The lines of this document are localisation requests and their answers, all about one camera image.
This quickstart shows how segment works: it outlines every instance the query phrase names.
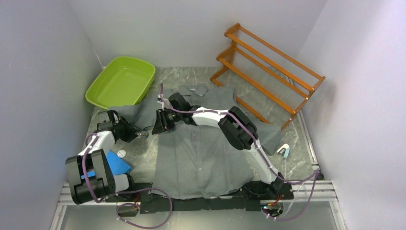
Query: marble table surface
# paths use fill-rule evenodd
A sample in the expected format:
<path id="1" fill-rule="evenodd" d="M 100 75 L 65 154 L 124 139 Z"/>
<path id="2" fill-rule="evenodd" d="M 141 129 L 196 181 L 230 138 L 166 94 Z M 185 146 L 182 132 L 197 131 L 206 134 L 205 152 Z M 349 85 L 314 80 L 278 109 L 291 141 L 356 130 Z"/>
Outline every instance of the marble table surface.
<path id="1" fill-rule="evenodd" d="M 177 89 L 181 85 L 205 84 L 207 87 L 217 87 L 209 78 L 218 71 L 217 67 L 167 67 L 157 68 L 154 82 L 146 97 L 151 95 L 151 89 L 158 90 L 162 82 L 164 88 Z M 272 100 L 266 98 L 261 92 L 252 87 L 249 83 L 236 76 L 231 71 L 224 73 L 218 78 L 224 85 L 232 86 L 236 89 L 237 96 L 241 97 L 259 113 L 265 116 L 269 121 L 279 126 L 289 118 L 289 114 L 281 109 Z M 254 117 L 245 108 L 241 108 L 249 117 Z M 103 109 L 94 107 L 88 134 L 96 130 L 99 122 L 97 113 Z M 155 166 L 158 152 L 158 135 L 149 135 L 147 139 L 136 138 L 131 143 L 125 143 L 118 140 L 112 147 L 112 151 L 117 153 L 119 150 L 125 150 L 127 155 L 124 161 L 131 165 L 132 175 L 135 182 L 152 182 L 155 175 Z M 295 117 L 292 122 L 282 131 L 282 140 L 280 146 L 284 143 L 289 144 L 291 150 L 289 157 L 284 160 L 280 155 L 270 156 L 272 164 L 290 180 L 304 179 L 313 172 L 312 159 L 308 150 L 308 142 L 305 138 L 303 127 Z M 259 180 L 255 168 L 253 180 Z"/>

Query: wall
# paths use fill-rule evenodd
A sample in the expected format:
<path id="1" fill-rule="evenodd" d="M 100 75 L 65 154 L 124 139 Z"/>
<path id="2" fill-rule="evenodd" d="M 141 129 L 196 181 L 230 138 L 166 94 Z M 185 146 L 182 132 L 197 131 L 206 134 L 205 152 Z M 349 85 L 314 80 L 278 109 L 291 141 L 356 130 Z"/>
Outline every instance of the wall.
<path id="1" fill-rule="evenodd" d="M 0 4 L 0 229 L 49 229 L 100 72 L 65 0 Z"/>
<path id="2" fill-rule="evenodd" d="M 329 0 L 298 56 L 326 76 L 304 115 L 350 230 L 406 228 L 405 12 Z"/>
<path id="3" fill-rule="evenodd" d="M 219 66 L 241 23 L 296 56 L 326 0 L 69 0 L 101 62 L 130 55 L 156 66 Z"/>

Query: white wall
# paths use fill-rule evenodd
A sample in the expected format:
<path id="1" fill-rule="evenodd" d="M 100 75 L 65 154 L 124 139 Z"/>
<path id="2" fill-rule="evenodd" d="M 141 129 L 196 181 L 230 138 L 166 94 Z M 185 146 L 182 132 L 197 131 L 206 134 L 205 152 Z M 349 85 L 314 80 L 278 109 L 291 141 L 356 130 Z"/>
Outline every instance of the white wall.
<path id="1" fill-rule="evenodd" d="M 298 59 L 326 76 L 304 107 L 350 230 L 406 229 L 406 3 L 329 0 Z"/>
<path id="2" fill-rule="evenodd" d="M 235 23 L 296 56 L 326 0 L 69 2 L 104 65 L 130 55 L 156 66 L 218 66 Z"/>
<path id="3" fill-rule="evenodd" d="M 49 229 L 100 72 L 66 0 L 0 4 L 0 229 Z"/>

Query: green plastic tub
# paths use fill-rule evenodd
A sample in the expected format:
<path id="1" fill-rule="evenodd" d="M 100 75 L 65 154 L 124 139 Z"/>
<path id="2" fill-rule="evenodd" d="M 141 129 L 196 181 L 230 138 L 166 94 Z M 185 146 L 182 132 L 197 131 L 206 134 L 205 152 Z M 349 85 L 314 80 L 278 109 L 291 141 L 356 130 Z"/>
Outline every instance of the green plastic tub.
<path id="1" fill-rule="evenodd" d="M 116 57 L 86 91 L 86 100 L 107 109 L 138 104 L 154 80 L 155 67 L 134 57 Z"/>

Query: white round object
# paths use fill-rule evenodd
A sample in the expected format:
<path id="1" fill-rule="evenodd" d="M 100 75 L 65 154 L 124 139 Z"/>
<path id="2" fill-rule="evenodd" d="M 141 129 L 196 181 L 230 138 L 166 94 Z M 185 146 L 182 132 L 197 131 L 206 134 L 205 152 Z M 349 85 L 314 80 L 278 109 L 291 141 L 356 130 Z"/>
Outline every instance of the white round object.
<path id="1" fill-rule="evenodd" d="M 127 152 L 126 152 L 124 149 L 122 149 L 122 150 L 120 150 L 120 151 L 117 152 L 117 156 L 118 156 L 119 158 L 125 157 L 126 154 L 127 154 Z"/>

